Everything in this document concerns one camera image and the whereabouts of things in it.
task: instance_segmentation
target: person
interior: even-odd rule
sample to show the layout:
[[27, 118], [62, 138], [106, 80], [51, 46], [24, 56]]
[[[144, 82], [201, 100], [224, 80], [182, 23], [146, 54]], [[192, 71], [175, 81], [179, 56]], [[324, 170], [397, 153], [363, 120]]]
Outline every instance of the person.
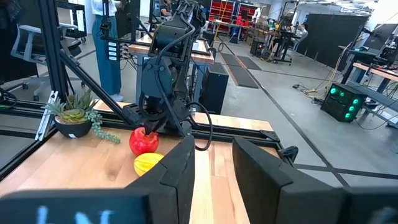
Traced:
[[[109, 0], [109, 21], [111, 22], [111, 30], [109, 36], [118, 38], [118, 25], [116, 23], [115, 13], [116, 7], [120, 7], [121, 3], [115, 0]], [[95, 15], [93, 23], [93, 40], [96, 49], [96, 57], [98, 64], [99, 80], [104, 91], [114, 100], [123, 101], [120, 95], [122, 81], [120, 72], [120, 62], [108, 59], [106, 55], [106, 42], [101, 39], [102, 31], [100, 29], [103, 22], [103, 0], [91, 0], [91, 10]]]
[[172, 15], [171, 0], [164, 0], [164, 4], [160, 6], [160, 13], [162, 13], [162, 16], [167, 16], [167, 17]]
[[296, 51], [297, 47], [299, 47], [299, 43], [303, 41], [308, 36], [308, 24], [304, 22], [298, 27], [298, 30], [296, 31], [296, 35], [299, 36], [299, 39], [292, 38], [293, 42], [293, 50]]

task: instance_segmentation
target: black monitor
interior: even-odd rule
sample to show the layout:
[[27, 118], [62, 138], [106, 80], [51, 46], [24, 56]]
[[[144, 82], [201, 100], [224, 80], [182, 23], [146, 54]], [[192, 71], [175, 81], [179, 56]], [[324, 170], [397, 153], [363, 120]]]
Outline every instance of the black monitor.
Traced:
[[366, 40], [364, 46], [375, 50], [381, 50], [386, 41], [391, 37], [393, 31], [397, 28], [398, 24], [378, 24], [374, 34], [370, 35]]

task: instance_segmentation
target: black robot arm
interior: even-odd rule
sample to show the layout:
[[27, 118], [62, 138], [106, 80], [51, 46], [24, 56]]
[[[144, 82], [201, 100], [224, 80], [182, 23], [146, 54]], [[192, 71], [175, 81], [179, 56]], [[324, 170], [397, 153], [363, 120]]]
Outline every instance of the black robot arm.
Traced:
[[139, 111], [128, 106], [123, 108], [135, 123], [146, 128], [146, 133], [167, 123], [185, 135], [180, 123], [190, 116], [188, 66], [193, 43], [205, 22], [199, 3], [184, 0], [180, 1], [173, 18], [156, 29], [150, 59], [143, 65]]

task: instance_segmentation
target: yellow fruit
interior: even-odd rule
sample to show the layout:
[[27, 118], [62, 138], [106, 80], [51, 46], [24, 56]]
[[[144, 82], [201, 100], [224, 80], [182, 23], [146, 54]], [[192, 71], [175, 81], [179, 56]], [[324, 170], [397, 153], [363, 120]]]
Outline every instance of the yellow fruit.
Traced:
[[152, 169], [164, 156], [159, 153], [144, 153], [134, 160], [134, 170], [138, 176]]

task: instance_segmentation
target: white shirt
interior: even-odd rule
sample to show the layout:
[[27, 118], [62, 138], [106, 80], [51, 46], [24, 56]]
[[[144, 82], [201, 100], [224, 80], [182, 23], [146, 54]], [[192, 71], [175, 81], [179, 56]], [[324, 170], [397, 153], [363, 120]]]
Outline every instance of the white shirt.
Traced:
[[[119, 1], [115, 0], [109, 0], [109, 15], [108, 16], [114, 16], [117, 9], [116, 5], [119, 5]], [[100, 15], [103, 16], [103, 0], [91, 0], [91, 11], [93, 12], [94, 15]]]

